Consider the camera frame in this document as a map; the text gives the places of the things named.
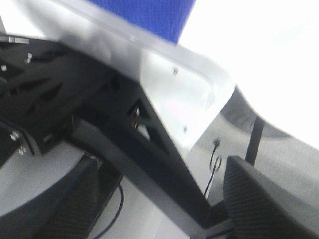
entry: black metal frame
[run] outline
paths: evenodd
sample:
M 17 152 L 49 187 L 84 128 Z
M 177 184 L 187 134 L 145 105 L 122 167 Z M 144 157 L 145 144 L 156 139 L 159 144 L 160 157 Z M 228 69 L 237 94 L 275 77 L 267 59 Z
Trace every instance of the black metal frame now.
M 201 193 L 139 83 L 61 44 L 27 41 L 0 42 L 0 61 L 13 69 L 2 73 L 11 75 L 0 88 L 0 121 L 23 133 L 31 151 L 67 136 L 113 163 L 192 238 L 233 229 L 224 203 L 211 207 Z

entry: blue fabric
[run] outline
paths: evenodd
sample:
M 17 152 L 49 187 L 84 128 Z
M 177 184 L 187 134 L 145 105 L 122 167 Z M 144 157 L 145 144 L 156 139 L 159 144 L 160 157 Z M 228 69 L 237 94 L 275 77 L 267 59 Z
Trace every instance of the blue fabric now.
M 195 0 L 90 0 L 128 22 L 177 43 Z

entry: gray surface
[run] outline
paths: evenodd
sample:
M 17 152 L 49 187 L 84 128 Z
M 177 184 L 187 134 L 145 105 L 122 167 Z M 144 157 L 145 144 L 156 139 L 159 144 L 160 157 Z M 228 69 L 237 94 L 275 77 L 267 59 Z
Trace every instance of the gray surface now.
M 208 196 L 211 204 L 222 200 L 227 156 L 238 155 L 244 158 L 250 139 L 249 134 L 234 127 L 219 115 L 199 139 L 189 157 L 206 161 L 209 167 L 212 142 L 217 137 L 221 138 L 221 145 L 214 160 L 221 154 L 223 162 L 214 177 Z M 262 137 L 255 167 L 293 195 L 319 208 L 318 150 L 292 137 Z
M 4 25 L 2 23 L 1 16 L 0 16 L 0 33 L 5 33 L 5 28 L 4 28 Z

